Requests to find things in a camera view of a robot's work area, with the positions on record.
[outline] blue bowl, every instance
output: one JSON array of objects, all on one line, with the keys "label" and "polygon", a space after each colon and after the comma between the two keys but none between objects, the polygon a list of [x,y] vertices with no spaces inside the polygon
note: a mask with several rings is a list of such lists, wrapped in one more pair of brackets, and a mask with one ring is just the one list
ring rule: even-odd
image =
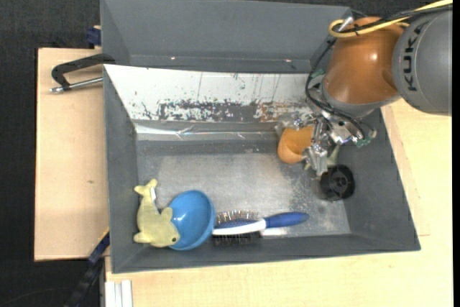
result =
[{"label": "blue bowl", "polygon": [[186,191],[170,205],[172,223],[180,234],[172,249],[186,251],[203,244],[212,234],[216,212],[209,197],[201,191]]}]

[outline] plush toy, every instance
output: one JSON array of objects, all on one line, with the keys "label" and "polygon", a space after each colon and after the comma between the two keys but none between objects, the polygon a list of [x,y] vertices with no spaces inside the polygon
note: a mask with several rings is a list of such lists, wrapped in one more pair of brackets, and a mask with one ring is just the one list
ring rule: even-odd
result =
[{"label": "plush toy", "polygon": [[152,179],[146,185],[137,185],[134,191],[142,196],[137,211],[139,233],[134,235],[137,243],[150,243],[154,247],[167,247],[176,244],[180,235],[171,222],[173,210],[166,207],[160,213],[154,204],[157,181]]}]

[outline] yellow cable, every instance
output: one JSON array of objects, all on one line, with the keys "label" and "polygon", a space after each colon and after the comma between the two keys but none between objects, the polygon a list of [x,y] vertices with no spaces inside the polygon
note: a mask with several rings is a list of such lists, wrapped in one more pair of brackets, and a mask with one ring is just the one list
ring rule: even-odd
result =
[{"label": "yellow cable", "polygon": [[[436,8],[438,6],[445,6],[445,5],[449,5],[449,4],[453,4],[453,3],[454,3],[454,0],[435,1],[434,3],[427,4],[425,6],[421,6],[420,8],[415,9],[414,12],[419,12],[419,11],[423,11],[423,10],[426,10],[426,9]],[[329,34],[334,36],[334,37],[355,37],[355,36],[358,36],[358,35],[364,35],[364,34],[368,34],[368,33],[373,32],[373,31],[377,31],[378,29],[388,27],[388,26],[390,26],[392,24],[399,24],[399,23],[401,23],[401,21],[403,21],[403,20],[405,20],[407,18],[409,18],[409,17],[403,17],[403,18],[399,18],[399,19],[394,19],[392,21],[381,23],[381,24],[378,24],[376,26],[369,27],[369,28],[366,28],[366,29],[361,29],[361,30],[356,31],[356,32],[346,32],[346,33],[334,31],[334,27],[337,24],[344,23],[343,19],[337,19],[336,21],[332,22],[329,25],[328,30],[329,30]]]}]

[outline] brush bristles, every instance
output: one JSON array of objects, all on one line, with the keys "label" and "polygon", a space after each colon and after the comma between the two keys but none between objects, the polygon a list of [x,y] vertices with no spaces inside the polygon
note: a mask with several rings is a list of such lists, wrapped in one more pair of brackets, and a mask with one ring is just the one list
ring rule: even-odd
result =
[{"label": "brush bristles", "polygon": [[262,238],[260,232],[252,232],[246,234],[235,234],[235,235],[213,235],[213,243],[215,246],[234,246],[242,244],[251,244]]},{"label": "brush bristles", "polygon": [[[259,214],[254,211],[248,210],[230,210],[218,213],[214,222],[215,226],[222,226],[222,224],[243,220],[243,221],[256,221],[259,219]],[[213,235],[213,243],[215,246],[226,247],[241,244],[251,244],[262,238],[260,232],[251,232],[245,234],[232,234],[232,235]]]}]

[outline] metal clamp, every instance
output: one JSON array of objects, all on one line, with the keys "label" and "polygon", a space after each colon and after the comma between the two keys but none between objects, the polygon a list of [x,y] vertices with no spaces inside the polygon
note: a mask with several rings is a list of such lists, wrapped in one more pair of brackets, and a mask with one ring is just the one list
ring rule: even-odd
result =
[{"label": "metal clamp", "polygon": [[63,92],[69,91],[74,88],[83,87],[87,85],[91,85],[93,83],[102,82],[102,77],[93,78],[87,81],[77,82],[77,83],[69,83],[66,79],[64,74],[69,72],[74,72],[75,70],[80,70],[88,67],[92,67],[98,64],[115,64],[115,60],[107,54],[97,54],[92,55],[87,58],[82,58],[78,60],[73,60],[68,63],[63,63],[56,65],[51,72],[51,76],[54,80],[60,84],[60,87],[51,88],[51,92]]}]

